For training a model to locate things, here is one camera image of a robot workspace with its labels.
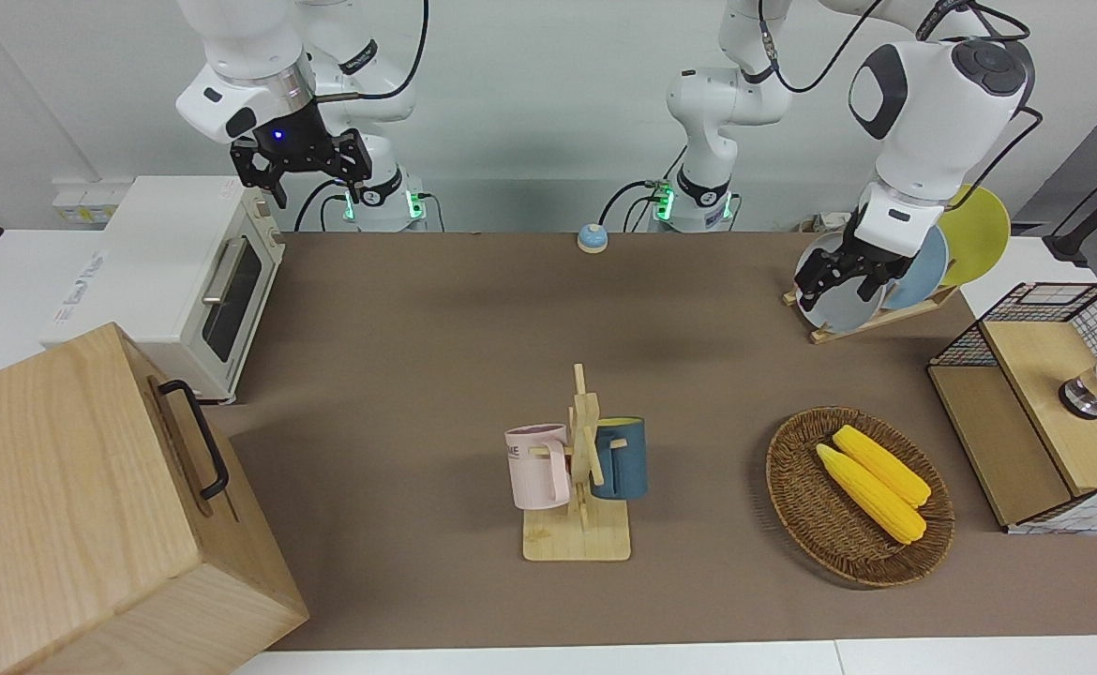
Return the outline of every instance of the wire basket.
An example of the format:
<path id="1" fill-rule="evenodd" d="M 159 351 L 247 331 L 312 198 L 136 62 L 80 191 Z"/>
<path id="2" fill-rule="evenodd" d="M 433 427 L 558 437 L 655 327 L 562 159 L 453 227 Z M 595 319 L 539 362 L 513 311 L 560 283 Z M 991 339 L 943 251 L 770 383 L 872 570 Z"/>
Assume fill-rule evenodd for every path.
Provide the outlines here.
<path id="1" fill-rule="evenodd" d="M 832 435 L 845 424 L 891 450 L 931 487 L 919 514 L 925 536 L 903 545 L 867 516 L 823 469 L 816 443 L 835 447 Z M 945 560 L 952 543 L 952 503 L 931 461 L 906 436 L 882 419 L 849 407 L 812 408 L 785 420 L 766 455 L 770 502 L 794 542 L 836 575 L 871 587 L 923 580 Z"/>

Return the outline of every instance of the white toaster oven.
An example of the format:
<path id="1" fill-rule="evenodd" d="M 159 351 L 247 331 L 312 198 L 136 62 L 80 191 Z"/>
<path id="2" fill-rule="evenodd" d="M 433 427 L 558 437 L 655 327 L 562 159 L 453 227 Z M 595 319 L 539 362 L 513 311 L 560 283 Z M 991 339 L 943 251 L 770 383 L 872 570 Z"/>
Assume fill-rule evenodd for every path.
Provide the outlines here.
<path id="1" fill-rule="evenodd" d="M 168 376 L 231 401 L 283 251 L 260 190 L 226 177 L 140 177 L 39 342 L 114 320 Z"/>

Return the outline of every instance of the corn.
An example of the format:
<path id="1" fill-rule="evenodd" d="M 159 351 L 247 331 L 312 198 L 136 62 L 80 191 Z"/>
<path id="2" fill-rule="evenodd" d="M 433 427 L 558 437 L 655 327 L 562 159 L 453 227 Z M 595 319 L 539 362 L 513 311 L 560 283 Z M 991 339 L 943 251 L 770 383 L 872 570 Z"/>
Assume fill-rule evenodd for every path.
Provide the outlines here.
<path id="1" fill-rule="evenodd" d="M 881 480 L 875 479 L 846 453 L 838 453 L 823 443 L 815 446 L 815 450 L 819 453 L 823 466 L 828 470 L 832 479 L 844 487 L 844 491 L 874 519 L 874 522 L 894 537 L 894 541 L 911 543 L 923 537 L 927 529 L 925 519 Z"/>
<path id="2" fill-rule="evenodd" d="M 890 450 L 878 445 L 878 441 L 870 439 L 858 430 L 845 424 L 840 431 L 832 436 L 837 447 L 846 455 L 857 460 L 857 464 L 866 466 L 878 480 L 886 484 L 894 494 L 903 497 L 905 503 L 919 508 L 927 504 L 927 497 L 931 496 L 931 487 L 927 486 L 924 479 L 918 477 L 915 471 L 907 469 L 907 465 L 894 457 Z"/>

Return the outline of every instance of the white wall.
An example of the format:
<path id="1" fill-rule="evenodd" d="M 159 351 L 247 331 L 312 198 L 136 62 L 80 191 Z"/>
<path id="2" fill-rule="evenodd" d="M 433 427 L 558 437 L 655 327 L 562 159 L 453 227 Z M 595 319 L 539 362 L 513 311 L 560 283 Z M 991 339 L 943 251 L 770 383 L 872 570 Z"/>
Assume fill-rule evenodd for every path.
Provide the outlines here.
<path id="1" fill-rule="evenodd" d="M 1097 3 L 994 4 L 1032 26 L 1032 103 L 1047 116 L 991 179 L 1015 211 L 1097 124 Z M 385 54 L 407 64 L 419 0 L 363 5 Z M 432 3 L 420 103 L 393 127 L 402 158 L 442 193 L 451 228 L 575 228 L 597 217 L 618 184 L 659 176 L 680 148 L 665 89 L 678 69 L 726 63 L 716 44 L 721 8 L 723 0 Z M 852 22 L 796 0 L 780 38 L 790 78 L 813 77 Z M 736 132 L 740 227 L 785 227 L 856 201 L 875 144 L 849 116 L 845 93 L 875 44 L 906 37 L 870 22 L 783 123 Z M 49 181 L 84 176 L 87 164 L 104 178 L 230 172 L 226 150 L 172 110 L 202 49 L 171 1 L 0 0 L 0 71 L 3 60 L 16 72 L 0 72 L 0 225 L 55 225 Z M 35 90 L 18 86 L 21 77 Z M 312 183 L 287 179 L 297 196 Z"/>

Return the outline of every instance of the wooden box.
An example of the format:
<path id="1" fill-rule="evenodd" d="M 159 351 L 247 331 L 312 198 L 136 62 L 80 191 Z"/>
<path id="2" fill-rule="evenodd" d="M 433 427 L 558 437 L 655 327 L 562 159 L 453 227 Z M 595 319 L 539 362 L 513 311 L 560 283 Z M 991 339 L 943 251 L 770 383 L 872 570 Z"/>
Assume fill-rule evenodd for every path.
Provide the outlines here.
<path id="1" fill-rule="evenodd" d="M 115 325 L 0 371 L 3 674 L 227 674 L 307 618 L 226 437 L 162 384 Z"/>
<path id="2" fill-rule="evenodd" d="M 1060 385 L 1093 368 L 1067 320 L 983 320 L 993 364 L 931 364 L 998 522 L 1010 532 L 1097 530 L 1097 420 L 1072 415 Z"/>

